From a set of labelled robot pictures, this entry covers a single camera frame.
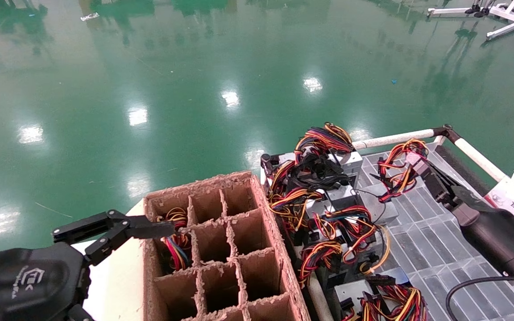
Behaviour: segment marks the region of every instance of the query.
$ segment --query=yellow wire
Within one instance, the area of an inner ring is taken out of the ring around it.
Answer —
[[[300,212],[300,220],[298,220],[298,224],[296,224],[296,228],[294,229],[295,231],[298,231],[298,228],[300,228],[300,226],[302,225],[303,217],[304,217],[304,214],[306,213],[306,211],[307,211],[307,207],[303,204],[303,209]]]
[[[386,259],[390,255],[390,235],[388,234],[388,231],[386,231],[386,229],[383,228],[382,226],[377,225],[377,227],[379,227],[382,231],[384,231],[384,235],[386,236],[386,250],[384,252],[384,255],[382,255],[382,258],[380,259],[378,264],[376,264],[375,266],[369,268],[366,272],[362,272],[362,274],[365,274],[365,275],[366,274],[374,273],[374,271],[377,268],[379,268],[382,264],[384,264],[384,262],[386,261]]]

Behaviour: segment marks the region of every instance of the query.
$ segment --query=black clamp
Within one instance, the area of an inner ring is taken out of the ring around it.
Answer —
[[[173,222],[152,223],[144,215],[127,217],[117,210],[108,210],[58,227],[53,242],[74,244],[104,233],[84,252],[90,265],[97,265],[130,238],[152,239],[175,234]]]

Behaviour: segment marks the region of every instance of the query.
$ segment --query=black cable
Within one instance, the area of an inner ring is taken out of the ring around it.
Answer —
[[[449,319],[451,321],[459,321],[457,317],[455,317],[455,314],[453,314],[453,311],[451,310],[451,297],[457,292],[458,290],[461,290],[465,288],[466,286],[471,286],[473,284],[477,283],[485,283],[485,282],[497,282],[497,281],[514,281],[514,276],[489,276],[487,278],[479,278],[479,279],[473,279],[465,282],[461,282],[453,289],[449,290],[449,293],[445,297],[445,311],[447,311],[447,314],[449,316]]]
[[[375,195],[374,193],[370,193],[370,192],[367,192],[367,191],[363,191],[362,189],[353,189],[357,192],[363,192],[363,193],[367,193],[367,194],[370,194],[370,195],[373,195],[375,198],[379,199],[379,196],[378,195]],[[373,221],[374,224],[376,224],[378,222],[378,220],[382,217],[382,215],[384,215],[384,212],[386,211],[386,203],[384,203],[384,209],[382,209],[382,213],[380,213],[380,215],[378,216],[378,218]]]
[[[382,239],[382,254],[380,255],[380,259],[384,257],[384,253],[386,252],[386,241],[384,240],[384,235],[382,235],[382,229],[377,227],[377,232],[380,234],[380,238]]]

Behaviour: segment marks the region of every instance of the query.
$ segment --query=brown cardboard grid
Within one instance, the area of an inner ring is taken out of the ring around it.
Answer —
[[[162,242],[146,242],[146,321],[310,321],[257,177],[249,172],[150,193],[153,221],[186,209],[192,266],[163,276]]]

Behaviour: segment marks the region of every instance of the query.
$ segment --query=blue wire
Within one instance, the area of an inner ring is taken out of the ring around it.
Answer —
[[[182,258],[184,258],[184,260],[186,260],[186,263],[187,265],[189,266],[190,265],[190,260],[187,258],[187,255],[186,253],[182,250],[182,248],[180,246],[178,246],[176,243],[174,243],[174,240],[172,240],[172,238],[168,238],[169,242],[176,248],[176,250],[180,253],[180,255],[182,256]]]

